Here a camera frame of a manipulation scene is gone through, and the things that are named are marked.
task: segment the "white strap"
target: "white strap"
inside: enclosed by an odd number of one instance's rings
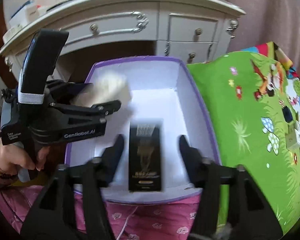
[[[18,86],[18,102],[21,104],[28,104],[28,105],[42,105],[44,100],[44,94],[28,94],[28,93],[22,93],[21,87],[22,87],[22,73],[23,68],[21,69],[20,75],[19,75],[19,86]]]

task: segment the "green play mat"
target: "green play mat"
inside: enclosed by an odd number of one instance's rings
[[[222,164],[247,168],[286,233],[300,217],[300,159],[299,150],[286,148],[282,108],[294,120],[296,112],[286,95],[285,70],[274,59],[246,51],[188,68],[210,112]],[[266,83],[271,77],[273,89]],[[222,196],[220,225],[227,216],[226,187]]]

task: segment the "black product box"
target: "black product box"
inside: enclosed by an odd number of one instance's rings
[[[130,127],[129,191],[161,191],[158,125],[137,124]]]

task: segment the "human hand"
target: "human hand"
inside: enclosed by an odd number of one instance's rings
[[[43,147],[37,154],[37,162],[34,163],[27,152],[13,144],[3,145],[0,139],[0,173],[16,175],[18,174],[18,166],[27,170],[44,168],[50,147]]]

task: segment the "drawer knob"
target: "drawer knob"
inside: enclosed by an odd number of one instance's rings
[[[167,56],[169,56],[169,54],[170,54],[170,42],[168,41],[166,43],[166,49],[164,51],[164,55],[167,57]]]
[[[196,56],[196,54],[195,54],[194,52],[193,52],[193,53],[189,53],[189,58],[190,58],[190,59],[194,59],[195,56]]]
[[[231,19],[229,21],[230,26],[227,28],[226,32],[230,35],[230,38],[233,39],[235,36],[233,35],[234,31],[238,28],[238,21],[236,19]]]
[[[203,33],[203,30],[201,28],[198,28],[195,30],[195,35],[200,36]]]
[[[4,58],[4,63],[9,67],[9,72],[11,72],[13,63],[10,61],[9,57]]]
[[[91,24],[90,30],[91,30],[92,32],[96,32],[96,31],[98,30],[98,25],[96,25],[96,24]]]

